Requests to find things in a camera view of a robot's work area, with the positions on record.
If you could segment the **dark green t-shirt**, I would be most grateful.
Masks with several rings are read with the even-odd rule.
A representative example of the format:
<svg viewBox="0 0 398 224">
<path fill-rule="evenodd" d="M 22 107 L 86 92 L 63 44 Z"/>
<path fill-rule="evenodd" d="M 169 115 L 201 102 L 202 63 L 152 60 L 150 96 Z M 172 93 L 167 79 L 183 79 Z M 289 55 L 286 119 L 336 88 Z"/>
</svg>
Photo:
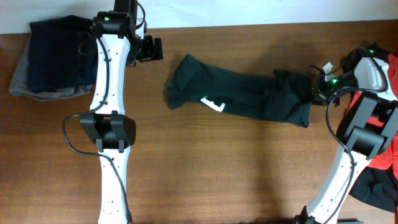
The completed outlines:
<svg viewBox="0 0 398 224">
<path fill-rule="evenodd" d="M 311 80 L 282 69 L 273 74 L 236 73 L 187 54 L 167 84 L 167 104 L 174 110 L 186 102 L 201 103 L 223 113 L 308 127 Z"/>
</svg>

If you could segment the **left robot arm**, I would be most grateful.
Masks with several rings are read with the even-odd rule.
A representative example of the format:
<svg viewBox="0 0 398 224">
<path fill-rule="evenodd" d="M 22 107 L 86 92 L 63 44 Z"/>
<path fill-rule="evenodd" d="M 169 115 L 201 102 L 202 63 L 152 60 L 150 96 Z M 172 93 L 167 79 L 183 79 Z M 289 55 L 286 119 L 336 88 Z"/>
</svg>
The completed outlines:
<svg viewBox="0 0 398 224">
<path fill-rule="evenodd" d="M 136 124 L 125 115 L 126 66 L 163 59 L 162 41 L 146 35 L 146 22 L 131 12 L 99 12 L 93 19 L 98 68 L 95 96 L 80 124 L 96 146 L 101 166 L 99 223 L 132 223 L 126 193 L 127 163 Z"/>
</svg>

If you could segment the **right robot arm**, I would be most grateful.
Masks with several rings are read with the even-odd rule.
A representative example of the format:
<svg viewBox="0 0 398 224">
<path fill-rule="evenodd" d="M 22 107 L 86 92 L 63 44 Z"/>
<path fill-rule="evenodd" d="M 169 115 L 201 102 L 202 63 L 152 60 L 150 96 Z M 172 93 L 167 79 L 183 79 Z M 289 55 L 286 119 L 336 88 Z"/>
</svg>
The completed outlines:
<svg viewBox="0 0 398 224">
<path fill-rule="evenodd" d="M 344 85 L 327 98 L 327 106 L 347 94 L 358 99 L 330 134 L 338 143 L 333 165 L 312 201 L 293 219 L 295 224 L 337 223 L 340 209 L 360 173 L 390 145 L 397 132 L 397 97 L 387 76 L 389 68 L 374 50 L 361 48 L 363 57 L 353 70 L 356 84 Z"/>
</svg>

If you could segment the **folded navy blue garment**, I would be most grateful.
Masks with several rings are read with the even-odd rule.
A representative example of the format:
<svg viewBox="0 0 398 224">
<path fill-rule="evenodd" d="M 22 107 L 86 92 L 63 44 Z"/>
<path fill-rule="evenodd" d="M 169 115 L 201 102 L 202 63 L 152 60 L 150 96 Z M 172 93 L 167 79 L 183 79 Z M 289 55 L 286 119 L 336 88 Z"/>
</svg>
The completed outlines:
<svg viewBox="0 0 398 224">
<path fill-rule="evenodd" d="M 29 90 L 55 91 L 96 83 L 98 52 L 92 20 L 78 16 L 30 23 Z"/>
</svg>

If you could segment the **red t-shirt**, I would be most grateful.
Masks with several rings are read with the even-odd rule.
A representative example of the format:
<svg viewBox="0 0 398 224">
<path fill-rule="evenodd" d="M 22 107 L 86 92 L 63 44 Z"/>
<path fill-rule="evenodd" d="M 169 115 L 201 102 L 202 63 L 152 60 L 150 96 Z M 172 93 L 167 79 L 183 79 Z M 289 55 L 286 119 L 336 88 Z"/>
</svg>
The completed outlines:
<svg viewBox="0 0 398 224">
<path fill-rule="evenodd" d="M 378 96 L 387 100 L 397 100 L 397 57 L 393 54 L 387 55 L 387 60 L 374 58 L 382 71 L 387 75 L 388 90 L 384 93 L 378 93 Z M 371 60 L 370 56 L 361 58 L 354 68 L 354 76 L 356 77 L 360 88 L 370 88 L 378 90 L 383 88 L 385 82 L 383 76 Z M 391 143 L 378 152 L 375 158 L 370 162 L 369 167 L 386 170 L 397 159 L 397 134 L 393 137 Z"/>
</svg>

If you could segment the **black garment under pile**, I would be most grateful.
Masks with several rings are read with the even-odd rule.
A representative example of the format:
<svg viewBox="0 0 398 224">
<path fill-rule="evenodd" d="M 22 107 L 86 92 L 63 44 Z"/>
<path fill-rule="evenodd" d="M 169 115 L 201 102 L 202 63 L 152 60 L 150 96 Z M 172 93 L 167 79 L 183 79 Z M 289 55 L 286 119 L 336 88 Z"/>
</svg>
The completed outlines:
<svg viewBox="0 0 398 224">
<path fill-rule="evenodd" d="M 392 54 L 381 49 L 376 43 L 371 44 L 369 49 L 380 53 L 382 58 Z M 393 165 L 386 170 L 367 166 L 357 178 L 349 194 L 373 207 L 397 213 L 397 159 L 394 159 Z"/>
</svg>

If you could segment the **folded grey garment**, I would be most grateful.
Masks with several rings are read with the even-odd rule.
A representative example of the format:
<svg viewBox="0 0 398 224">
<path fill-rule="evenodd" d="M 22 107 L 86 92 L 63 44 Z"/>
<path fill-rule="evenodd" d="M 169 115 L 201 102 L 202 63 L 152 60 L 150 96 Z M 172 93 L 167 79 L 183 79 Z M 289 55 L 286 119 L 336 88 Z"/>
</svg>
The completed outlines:
<svg viewBox="0 0 398 224">
<path fill-rule="evenodd" d="M 91 93 L 91 85 L 60 88 L 54 91 L 34 92 L 29 90 L 27 80 L 27 70 L 29 67 L 29 47 L 30 39 L 28 39 L 25 49 L 22 53 L 19 62 L 17 63 L 16 69 L 12 75 L 9 92 L 13 96 L 26 96 L 37 101 L 55 101 L 55 100 L 66 100 L 69 98 L 76 98 L 79 96 L 87 95 Z"/>
</svg>

